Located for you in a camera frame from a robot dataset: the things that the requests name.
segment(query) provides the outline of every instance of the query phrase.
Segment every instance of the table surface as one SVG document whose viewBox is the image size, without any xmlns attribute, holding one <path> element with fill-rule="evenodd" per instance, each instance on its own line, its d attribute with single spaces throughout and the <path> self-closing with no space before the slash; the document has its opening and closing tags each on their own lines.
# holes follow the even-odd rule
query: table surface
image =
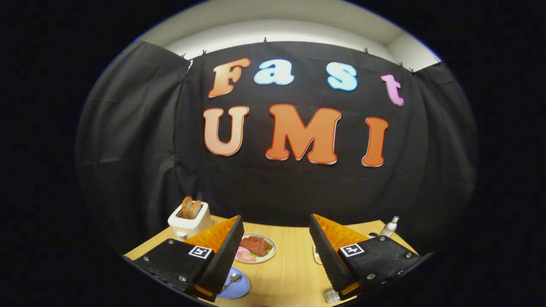
<svg viewBox="0 0 546 307">
<path fill-rule="evenodd" d="M 226 220 L 218 216 L 211 218 L 214 225 Z M 277 251 L 273 258 L 263 263 L 246 264 L 233 261 L 233 267 L 245 273 L 250 280 L 250 290 L 245 296 L 237 299 L 216 298 L 214 303 L 206 302 L 217 306 L 250 307 L 258 303 L 269 307 L 298 307 L 333 306 L 348 301 L 331 304 L 326 302 L 324 292 L 332 286 L 324 267 L 314 260 L 314 243 L 308 227 L 271 226 L 248 222 L 243 222 L 243 225 L 245 233 L 258 233 L 271 238 L 276 244 Z M 381 232 L 384 225 L 377 220 L 346 226 L 368 235 L 371 232 Z M 169 238 L 175 238 L 170 227 L 128 252 L 126 256 L 135 260 Z M 396 233 L 391 239 L 417 253 Z"/>
</svg>

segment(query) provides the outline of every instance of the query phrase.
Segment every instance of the spoon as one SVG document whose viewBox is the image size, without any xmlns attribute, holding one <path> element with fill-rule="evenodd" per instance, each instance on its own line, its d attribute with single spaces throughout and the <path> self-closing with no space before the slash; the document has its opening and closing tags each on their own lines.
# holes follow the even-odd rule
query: spoon
<svg viewBox="0 0 546 307">
<path fill-rule="evenodd" d="M 224 287 L 222 288 L 222 291 L 224 291 L 232 282 L 238 282 L 239 280 L 242 279 L 242 275 L 239 274 L 239 273 L 233 273 L 230 277 L 229 277 L 229 282 L 224 285 Z"/>
</svg>

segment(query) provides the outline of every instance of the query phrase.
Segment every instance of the orange letter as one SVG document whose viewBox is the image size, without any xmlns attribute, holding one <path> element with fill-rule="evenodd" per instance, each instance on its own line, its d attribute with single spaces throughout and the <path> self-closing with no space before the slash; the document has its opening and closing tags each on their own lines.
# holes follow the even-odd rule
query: orange letter
<svg viewBox="0 0 546 307">
<path fill-rule="evenodd" d="M 334 153 L 334 142 L 337 121 L 341 118 L 338 110 L 320 108 L 307 125 L 301 120 L 296 108 L 291 104 L 275 104 L 269 108 L 275 117 L 273 144 L 265 156 L 271 160 L 284 161 L 290 156 L 286 150 L 286 139 L 290 143 L 294 158 L 299 161 L 313 141 L 313 150 L 307 155 L 311 163 L 334 164 L 337 156 Z"/>
<path fill-rule="evenodd" d="M 232 138 L 228 143 L 218 139 L 218 121 L 224 113 L 222 109 L 214 108 L 203 112 L 205 118 L 205 145 L 210 152 L 217 156 L 231 156 L 238 152 L 242 143 L 242 123 L 245 115 L 250 109 L 248 107 L 229 108 L 228 114 L 232 117 Z"/>
<path fill-rule="evenodd" d="M 233 85 L 229 84 L 229 79 L 231 79 L 233 83 L 239 81 L 239 78 L 241 77 L 241 67 L 246 68 L 249 65 L 250 60 L 242 58 L 237 61 L 216 66 L 212 70 L 216 73 L 216 77 L 214 78 L 214 87 L 209 93 L 209 98 L 230 93 L 233 90 Z"/>
<path fill-rule="evenodd" d="M 380 167 L 383 165 L 383 139 L 385 130 L 389 127 L 386 120 L 379 117 L 366 118 L 366 125 L 370 128 L 370 136 L 368 137 L 368 151 L 362 158 L 362 165 L 366 167 Z"/>
</svg>

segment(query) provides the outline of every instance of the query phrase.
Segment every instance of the letter m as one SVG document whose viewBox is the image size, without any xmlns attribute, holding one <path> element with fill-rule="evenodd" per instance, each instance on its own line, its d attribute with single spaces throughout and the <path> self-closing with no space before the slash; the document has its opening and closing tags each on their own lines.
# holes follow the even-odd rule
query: letter m
<svg viewBox="0 0 546 307">
<path fill-rule="evenodd" d="M 291 104 L 275 104 L 269 109 L 275 117 L 273 142 L 265 153 L 270 160 L 284 161 L 290 156 L 286 149 L 286 140 L 290 144 L 294 158 L 299 161 L 313 142 L 313 149 L 307 155 L 311 163 L 334 164 L 337 155 L 334 153 L 337 121 L 341 118 L 338 110 L 320 108 L 309 124 L 304 126 L 296 108 Z"/>
</svg>

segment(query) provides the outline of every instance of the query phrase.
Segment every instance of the letter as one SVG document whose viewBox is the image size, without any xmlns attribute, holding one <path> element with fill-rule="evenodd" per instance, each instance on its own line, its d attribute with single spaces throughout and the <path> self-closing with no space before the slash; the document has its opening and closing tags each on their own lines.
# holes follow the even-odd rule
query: letter
<svg viewBox="0 0 546 307">
<path fill-rule="evenodd" d="M 229 79 L 231 79 L 233 83 L 239 81 L 239 78 L 241 77 L 241 67 L 247 68 L 249 65 L 250 60 L 242 58 L 237 61 L 216 66 L 212 70 L 216 73 L 216 76 L 214 78 L 214 86 L 209 92 L 209 98 L 231 93 L 233 85 L 229 84 Z"/>
<path fill-rule="evenodd" d="M 218 139 L 218 122 L 224 111 L 220 108 L 208 109 L 203 112 L 205 118 L 205 146 L 217 156 L 231 156 L 239 151 L 242 143 L 242 128 L 245 116 L 250 109 L 245 106 L 229 108 L 232 117 L 232 137 L 224 143 Z"/>
<path fill-rule="evenodd" d="M 261 69 L 254 75 L 254 82 L 258 84 L 287 85 L 294 81 L 292 63 L 287 60 L 269 60 L 260 64 Z"/>
<path fill-rule="evenodd" d="M 389 94 L 390 101 L 395 105 L 401 107 L 404 104 L 404 99 L 398 96 L 398 89 L 400 88 L 400 83 L 394 80 L 393 75 L 384 75 L 381 76 L 381 80 L 387 83 L 387 93 Z"/>
<path fill-rule="evenodd" d="M 348 64 L 332 62 L 326 65 L 326 71 L 330 74 L 327 81 L 334 90 L 354 91 L 358 86 L 355 78 L 356 69 Z"/>
<path fill-rule="evenodd" d="M 370 129 L 368 136 L 368 150 L 362 158 L 362 165 L 366 167 L 380 167 L 383 165 L 383 140 L 385 130 L 389 127 L 386 120 L 379 117 L 366 118 L 366 125 Z"/>
<path fill-rule="evenodd" d="M 284 161 L 290 156 L 286 150 L 286 140 L 292 148 L 294 158 L 299 161 L 313 142 L 313 150 L 307 155 L 311 163 L 334 164 L 337 155 L 334 153 L 336 125 L 341 118 L 338 110 L 320 108 L 307 125 L 301 120 L 296 108 L 291 104 L 274 104 L 269 113 L 275 117 L 273 142 L 265 153 L 270 160 Z"/>
</svg>

